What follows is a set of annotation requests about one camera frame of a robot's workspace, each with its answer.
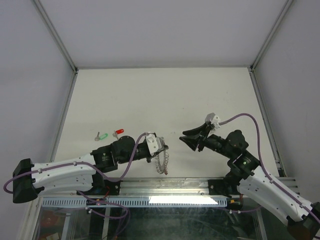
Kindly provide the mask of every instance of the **perforated metal strip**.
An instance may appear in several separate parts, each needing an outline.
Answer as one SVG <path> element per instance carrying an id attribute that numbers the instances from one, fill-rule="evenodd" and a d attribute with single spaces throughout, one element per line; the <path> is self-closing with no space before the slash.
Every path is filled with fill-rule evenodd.
<path id="1" fill-rule="evenodd" d="M 218 204 L 185 204 L 185 203 L 149 203 L 148 197 L 143 198 L 127 198 L 113 197 L 109 198 L 110 203 L 119 204 L 127 208 L 223 208 L 227 206 L 227 199 L 223 197 L 212 198 Z M 43 207 L 56 208 L 85 208 L 86 199 L 82 197 L 48 197 L 43 200 Z M 90 208 L 103 208 L 108 205 L 91 205 Z"/>

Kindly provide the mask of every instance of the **gray wall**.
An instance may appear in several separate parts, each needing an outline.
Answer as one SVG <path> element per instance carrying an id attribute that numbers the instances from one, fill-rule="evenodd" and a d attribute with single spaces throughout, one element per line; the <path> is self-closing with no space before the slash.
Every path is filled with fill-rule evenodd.
<path id="1" fill-rule="evenodd" d="M 320 1 L 297 0 L 256 77 L 288 173 L 320 201 Z"/>
<path id="2" fill-rule="evenodd" d="M 72 71 L 31 0 L 0 1 L 0 185 L 18 162 L 44 162 Z M 0 191 L 1 239 L 14 240 L 26 204 Z"/>

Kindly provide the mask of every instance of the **table surface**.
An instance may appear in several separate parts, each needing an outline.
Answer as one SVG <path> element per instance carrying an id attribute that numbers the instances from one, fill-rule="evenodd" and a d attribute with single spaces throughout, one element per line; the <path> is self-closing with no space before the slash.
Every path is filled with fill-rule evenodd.
<path id="1" fill-rule="evenodd" d="M 222 121 L 239 113 L 252 114 L 260 127 L 261 155 L 267 169 L 279 176 L 249 72 L 246 68 L 135 68 L 79 70 L 55 161 L 77 158 L 121 136 L 137 139 L 144 132 L 164 137 L 169 146 L 168 175 L 158 174 L 154 160 L 135 161 L 126 177 L 224 177 L 227 158 L 209 149 L 193 152 L 179 140 L 182 131 L 202 125 L 208 113 Z M 258 156 L 253 121 L 241 117 L 218 129 L 225 138 L 240 129 Z M 97 133 L 108 137 L 95 141 Z M 120 176 L 126 164 L 109 172 Z"/>

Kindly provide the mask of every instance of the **white tabletop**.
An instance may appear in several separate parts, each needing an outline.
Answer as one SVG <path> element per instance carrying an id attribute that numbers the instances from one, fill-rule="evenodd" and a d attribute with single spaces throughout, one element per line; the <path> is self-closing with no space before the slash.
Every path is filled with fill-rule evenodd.
<path id="1" fill-rule="evenodd" d="M 55 161 L 90 153 L 121 136 L 134 139 L 144 132 L 164 137 L 169 146 L 168 175 L 158 174 L 154 160 L 135 161 L 126 177 L 224 177 L 228 159 L 209 149 L 193 152 L 179 140 L 182 131 L 202 125 L 208 113 L 222 121 L 239 113 L 252 114 L 260 127 L 261 154 L 267 169 L 279 176 L 252 82 L 246 68 L 135 68 L 80 70 L 68 108 Z M 240 129 L 257 154 L 257 133 L 248 117 L 218 129 L 225 138 Z M 97 133 L 108 137 L 95 141 Z M 109 172 L 120 176 L 126 164 Z"/>

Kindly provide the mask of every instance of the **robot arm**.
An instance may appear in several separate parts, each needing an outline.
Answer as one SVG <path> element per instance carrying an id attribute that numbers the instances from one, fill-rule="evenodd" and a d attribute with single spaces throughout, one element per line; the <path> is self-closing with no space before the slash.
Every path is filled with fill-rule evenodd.
<path id="1" fill-rule="evenodd" d="M 128 163 L 135 146 L 135 140 L 123 136 L 110 145 L 99 147 L 91 153 L 61 162 L 32 163 L 30 158 L 21 160 L 13 172 L 13 177 L 27 172 L 35 172 L 13 181 L 13 202 L 26 203 L 38 196 L 63 191 L 86 192 L 93 187 L 104 187 L 103 173 L 118 169 L 118 164 Z M 148 163 L 160 152 L 168 149 L 163 138 L 149 133 L 145 140 L 137 145 L 133 161 L 146 159 Z"/>
<path id="2" fill-rule="evenodd" d="M 287 226 L 295 239 L 313 239 L 320 229 L 320 224 L 306 209 L 319 218 L 320 203 L 312 204 L 291 191 L 267 170 L 264 171 L 261 162 L 246 150 L 249 144 L 240 130 L 231 132 L 226 139 L 215 134 L 210 135 L 214 129 L 220 127 L 219 120 L 214 113 L 209 114 L 202 126 L 184 131 L 180 140 L 193 151 L 201 152 L 206 147 L 229 158 L 227 164 L 230 172 L 224 177 L 227 185 L 236 187 L 240 194 L 255 200 L 273 213 Z M 293 200 L 288 193 L 299 199 L 301 204 Z"/>

